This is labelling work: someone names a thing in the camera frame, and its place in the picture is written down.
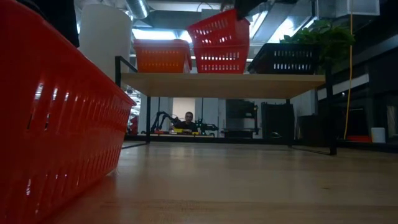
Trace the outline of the silver ventilation duct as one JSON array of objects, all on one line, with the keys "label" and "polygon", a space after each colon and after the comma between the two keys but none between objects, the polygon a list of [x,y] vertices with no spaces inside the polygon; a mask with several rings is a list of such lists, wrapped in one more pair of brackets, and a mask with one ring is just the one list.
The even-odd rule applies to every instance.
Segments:
[{"label": "silver ventilation duct", "polygon": [[150,13],[146,0],[126,0],[126,3],[134,19],[145,19]]}]

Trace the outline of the black cabinet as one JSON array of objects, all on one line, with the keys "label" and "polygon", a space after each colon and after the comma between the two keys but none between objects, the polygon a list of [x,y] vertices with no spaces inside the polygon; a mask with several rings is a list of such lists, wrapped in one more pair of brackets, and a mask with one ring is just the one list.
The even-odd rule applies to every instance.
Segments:
[{"label": "black cabinet", "polygon": [[294,138],[294,107],[291,104],[261,104],[261,129],[264,139]]}]

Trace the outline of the white cup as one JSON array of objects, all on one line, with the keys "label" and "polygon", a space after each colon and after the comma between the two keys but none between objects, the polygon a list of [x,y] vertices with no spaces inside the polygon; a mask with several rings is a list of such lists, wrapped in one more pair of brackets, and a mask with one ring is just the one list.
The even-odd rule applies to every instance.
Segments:
[{"label": "white cup", "polygon": [[371,128],[372,143],[386,143],[385,128]]}]

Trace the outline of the grey ceiling box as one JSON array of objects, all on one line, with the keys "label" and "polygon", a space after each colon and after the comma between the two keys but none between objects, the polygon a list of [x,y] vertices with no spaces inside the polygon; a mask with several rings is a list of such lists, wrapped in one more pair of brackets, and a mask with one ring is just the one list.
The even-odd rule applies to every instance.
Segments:
[{"label": "grey ceiling box", "polygon": [[201,10],[201,21],[209,17],[215,16],[220,13],[219,9],[202,9]]}]

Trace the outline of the green potted plant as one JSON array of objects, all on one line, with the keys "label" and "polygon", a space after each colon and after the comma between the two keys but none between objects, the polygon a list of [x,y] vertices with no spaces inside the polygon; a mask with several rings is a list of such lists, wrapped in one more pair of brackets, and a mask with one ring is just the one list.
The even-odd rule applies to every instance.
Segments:
[{"label": "green potted plant", "polygon": [[308,28],[298,30],[293,36],[284,35],[280,43],[319,45],[318,73],[324,74],[326,63],[335,66],[349,57],[355,38],[346,24],[333,25],[328,20],[316,20]]}]

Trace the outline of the black equipment rack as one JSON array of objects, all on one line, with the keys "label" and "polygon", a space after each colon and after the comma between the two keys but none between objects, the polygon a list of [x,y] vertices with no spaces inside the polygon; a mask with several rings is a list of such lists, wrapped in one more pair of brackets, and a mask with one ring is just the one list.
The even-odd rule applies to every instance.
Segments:
[{"label": "black equipment rack", "polygon": [[225,138],[249,138],[259,134],[258,106],[253,101],[226,100]]}]

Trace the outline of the orange flat tray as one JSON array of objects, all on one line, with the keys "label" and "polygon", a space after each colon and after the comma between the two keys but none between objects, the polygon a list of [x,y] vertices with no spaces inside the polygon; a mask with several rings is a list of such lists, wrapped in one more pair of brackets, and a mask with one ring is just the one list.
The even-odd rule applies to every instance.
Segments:
[{"label": "orange flat tray", "polygon": [[349,135],[346,137],[346,140],[353,142],[372,142],[368,135]]}]

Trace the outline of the wooden shelf black metal legs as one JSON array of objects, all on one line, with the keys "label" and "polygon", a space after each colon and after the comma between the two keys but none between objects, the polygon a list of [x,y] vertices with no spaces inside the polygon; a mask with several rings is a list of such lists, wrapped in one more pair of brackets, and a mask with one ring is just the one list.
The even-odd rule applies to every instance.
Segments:
[{"label": "wooden shelf black metal legs", "polygon": [[271,75],[220,73],[139,73],[122,56],[114,58],[115,82],[125,83],[146,95],[146,122],[150,122],[153,97],[184,98],[270,98],[290,101],[308,90],[326,86],[326,117],[329,133],[328,155],[337,154],[335,116],[333,114],[333,75]]}]

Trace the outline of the orange plastic basket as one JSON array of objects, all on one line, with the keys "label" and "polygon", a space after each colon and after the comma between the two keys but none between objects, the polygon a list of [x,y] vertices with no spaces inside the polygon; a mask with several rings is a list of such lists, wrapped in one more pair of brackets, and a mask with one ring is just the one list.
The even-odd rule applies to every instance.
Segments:
[{"label": "orange plastic basket", "polygon": [[190,73],[192,61],[186,47],[137,46],[137,70],[141,73]]}]

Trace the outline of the person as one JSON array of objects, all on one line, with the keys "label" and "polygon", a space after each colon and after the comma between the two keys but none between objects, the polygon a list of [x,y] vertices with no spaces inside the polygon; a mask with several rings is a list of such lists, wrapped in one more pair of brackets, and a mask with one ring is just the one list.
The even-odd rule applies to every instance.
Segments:
[{"label": "person", "polygon": [[170,129],[182,129],[185,132],[191,133],[191,132],[197,132],[198,128],[196,124],[193,122],[193,113],[188,111],[185,113],[185,120],[181,121],[178,117],[175,117],[173,119],[173,124],[170,127]]}]

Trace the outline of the white shade table lamp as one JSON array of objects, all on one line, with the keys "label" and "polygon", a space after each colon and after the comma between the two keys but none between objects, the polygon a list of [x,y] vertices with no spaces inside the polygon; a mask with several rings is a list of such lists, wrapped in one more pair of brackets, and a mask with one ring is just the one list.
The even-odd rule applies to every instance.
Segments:
[{"label": "white shade table lamp", "polygon": [[115,80],[115,57],[129,58],[132,20],[115,7],[89,4],[80,20],[79,51]]}]

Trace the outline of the white ceiling unit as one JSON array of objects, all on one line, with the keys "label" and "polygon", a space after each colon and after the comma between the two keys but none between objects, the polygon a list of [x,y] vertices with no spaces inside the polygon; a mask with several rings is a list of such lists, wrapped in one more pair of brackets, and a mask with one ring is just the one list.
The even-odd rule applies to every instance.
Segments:
[{"label": "white ceiling unit", "polygon": [[317,0],[320,17],[378,16],[380,0]]}]

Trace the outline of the black shelving unit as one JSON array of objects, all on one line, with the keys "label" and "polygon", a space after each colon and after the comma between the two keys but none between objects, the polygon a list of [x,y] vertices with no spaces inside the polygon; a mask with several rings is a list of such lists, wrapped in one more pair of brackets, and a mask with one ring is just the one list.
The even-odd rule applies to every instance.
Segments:
[{"label": "black shelving unit", "polygon": [[[323,87],[332,92],[347,84],[346,96],[326,96],[320,102],[324,145],[398,154],[398,16],[379,16],[356,31],[353,62],[326,73]],[[344,131],[384,128],[385,143],[344,140]]]}]

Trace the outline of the black metal rig frame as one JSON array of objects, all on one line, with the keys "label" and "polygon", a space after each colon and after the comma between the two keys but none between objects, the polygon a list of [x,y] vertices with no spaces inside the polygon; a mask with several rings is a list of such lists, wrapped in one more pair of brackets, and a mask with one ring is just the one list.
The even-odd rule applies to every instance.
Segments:
[{"label": "black metal rig frame", "polygon": [[[214,143],[214,144],[267,144],[284,146],[308,146],[308,147],[329,147],[328,143],[309,143],[301,140],[278,140],[278,139],[248,139],[248,138],[213,138],[200,136],[181,136],[181,135],[160,135],[150,136],[149,142],[194,142],[194,143]],[[398,144],[390,143],[367,143],[336,140],[336,148],[359,149],[365,151],[386,152],[398,154]]]}]

